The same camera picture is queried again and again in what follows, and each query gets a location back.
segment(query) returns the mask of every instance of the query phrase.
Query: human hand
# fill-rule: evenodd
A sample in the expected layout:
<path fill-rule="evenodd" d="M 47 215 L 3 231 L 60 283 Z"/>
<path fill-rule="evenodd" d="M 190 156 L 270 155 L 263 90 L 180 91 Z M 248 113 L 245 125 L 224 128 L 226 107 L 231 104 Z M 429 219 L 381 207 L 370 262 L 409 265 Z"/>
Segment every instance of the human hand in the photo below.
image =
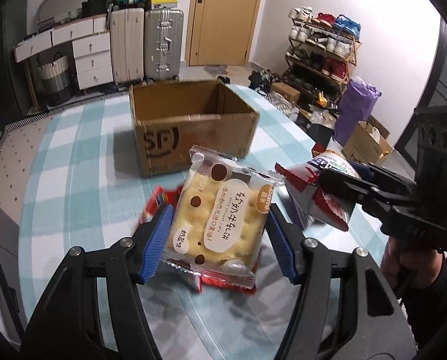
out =
<path fill-rule="evenodd" d="M 439 276 L 443 264 L 443 255 L 436 250 L 402 250 L 402 244 L 397 239 L 389 237 L 380 270 L 391 288 L 397 285 L 397 275 L 402 268 L 417 270 L 418 273 L 411 283 L 412 288 L 427 288 Z"/>

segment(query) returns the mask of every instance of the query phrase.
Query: wooden door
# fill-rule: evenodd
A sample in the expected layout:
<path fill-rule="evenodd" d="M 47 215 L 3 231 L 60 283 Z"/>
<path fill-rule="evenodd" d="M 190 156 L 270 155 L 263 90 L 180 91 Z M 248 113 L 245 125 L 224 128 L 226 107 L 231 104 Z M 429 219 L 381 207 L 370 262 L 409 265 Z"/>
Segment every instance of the wooden door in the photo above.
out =
<path fill-rule="evenodd" d="M 260 0 L 194 1 L 189 65 L 244 65 Z"/>

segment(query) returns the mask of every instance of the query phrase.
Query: sf logo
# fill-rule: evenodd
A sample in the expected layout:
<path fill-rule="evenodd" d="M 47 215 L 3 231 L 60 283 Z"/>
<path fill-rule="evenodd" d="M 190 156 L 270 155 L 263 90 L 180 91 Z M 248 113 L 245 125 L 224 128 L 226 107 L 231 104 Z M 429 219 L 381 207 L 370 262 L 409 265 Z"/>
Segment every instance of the sf logo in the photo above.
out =
<path fill-rule="evenodd" d="M 148 131 L 143 135 L 147 157 L 169 155 L 179 144 L 179 129 L 171 127 L 166 130 Z"/>

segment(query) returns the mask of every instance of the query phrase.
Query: silver suitcase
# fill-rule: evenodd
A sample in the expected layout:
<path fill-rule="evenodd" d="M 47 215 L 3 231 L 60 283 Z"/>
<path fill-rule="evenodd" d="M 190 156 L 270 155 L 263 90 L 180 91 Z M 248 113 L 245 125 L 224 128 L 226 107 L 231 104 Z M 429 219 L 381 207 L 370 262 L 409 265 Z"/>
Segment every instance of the silver suitcase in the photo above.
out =
<path fill-rule="evenodd" d="M 141 81 L 143 68 L 143 8 L 113 11 L 110 14 L 110 45 L 114 81 Z"/>
<path fill-rule="evenodd" d="M 170 80 L 179 75 L 184 13 L 180 9 L 145 12 L 145 78 Z"/>

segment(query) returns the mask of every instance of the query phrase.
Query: suitcase handle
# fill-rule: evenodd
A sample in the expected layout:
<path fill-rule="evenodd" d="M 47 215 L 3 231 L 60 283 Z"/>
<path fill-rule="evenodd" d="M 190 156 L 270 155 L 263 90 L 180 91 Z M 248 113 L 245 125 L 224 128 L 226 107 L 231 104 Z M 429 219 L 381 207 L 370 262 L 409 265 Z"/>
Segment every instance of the suitcase handle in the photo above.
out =
<path fill-rule="evenodd" d="M 165 38 L 165 42 L 167 42 L 167 53 L 170 54 L 172 51 L 172 40 L 169 38 Z"/>

